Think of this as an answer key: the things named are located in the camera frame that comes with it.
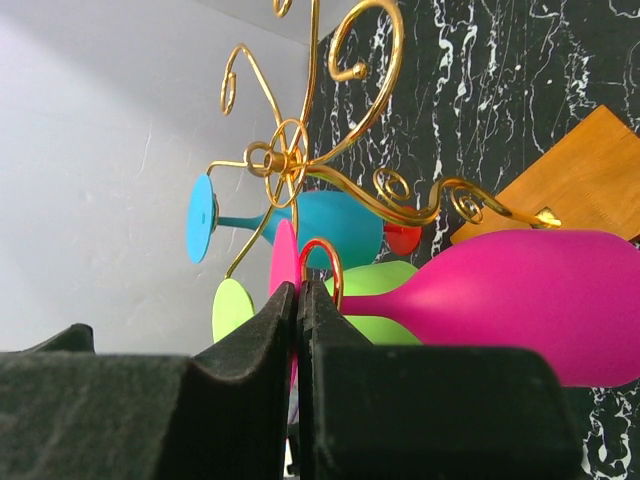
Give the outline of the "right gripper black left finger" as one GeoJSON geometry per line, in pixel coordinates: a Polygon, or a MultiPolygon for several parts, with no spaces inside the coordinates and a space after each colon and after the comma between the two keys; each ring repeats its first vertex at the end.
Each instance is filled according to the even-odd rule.
{"type": "Polygon", "coordinates": [[[294,288],[200,354],[104,355],[74,324],[1,356],[5,479],[279,479],[294,288]]]}

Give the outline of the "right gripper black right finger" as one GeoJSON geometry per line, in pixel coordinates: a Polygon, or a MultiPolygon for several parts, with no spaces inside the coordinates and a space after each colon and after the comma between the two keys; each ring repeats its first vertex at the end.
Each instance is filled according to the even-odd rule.
{"type": "Polygon", "coordinates": [[[307,281],[298,313],[305,479],[574,479],[582,442],[537,354],[378,346],[307,281]]]}

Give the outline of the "green plastic wine glass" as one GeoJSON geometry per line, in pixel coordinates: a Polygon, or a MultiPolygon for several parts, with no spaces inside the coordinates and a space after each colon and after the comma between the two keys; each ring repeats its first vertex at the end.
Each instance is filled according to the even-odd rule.
{"type": "MultiPolygon", "coordinates": [[[[418,269],[402,260],[355,267],[344,275],[347,296],[387,293],[413,276],[418,269]]],[[[223,280],[214,295],[212,337],[220,341],[255,314],[246,289],[234,279],[223,280]]],[[[399,323],[379,316],[347,316],[347,320],[376,345],[419,345],[420,340],[399,323]]]]}

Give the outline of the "blue plastic wine glass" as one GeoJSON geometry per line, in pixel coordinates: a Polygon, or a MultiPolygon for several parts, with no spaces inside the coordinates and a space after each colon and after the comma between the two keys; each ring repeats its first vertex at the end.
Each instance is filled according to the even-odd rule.
{"type": "MultiPolygon", "coordinates": [[[[298,246],[311,239],[328,240],[337,250],[344,268],[373,263],[383,242],[383,220],[346,193],[332,190],[305,191],[297,197],[298,246]]],[[[263,222],[255,217],[225,217],[218,206],[211,178],[200,175],[191,192],[186,221],[186,251],[193,263],[201,262],[216,227],[255,231],[263,222]]]]}

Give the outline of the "magenta plastic wine glass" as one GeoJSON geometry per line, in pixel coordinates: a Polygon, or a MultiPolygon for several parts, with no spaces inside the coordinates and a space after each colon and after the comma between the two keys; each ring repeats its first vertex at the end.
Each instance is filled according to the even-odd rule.
{"type": "Polygon", "coordinates": [[[339,311],[391,319],[427,345],[528,349],[565,386],[639,376],[639,252],[608,232],[479,235],[394,290],[344,297],[339,311]]]}

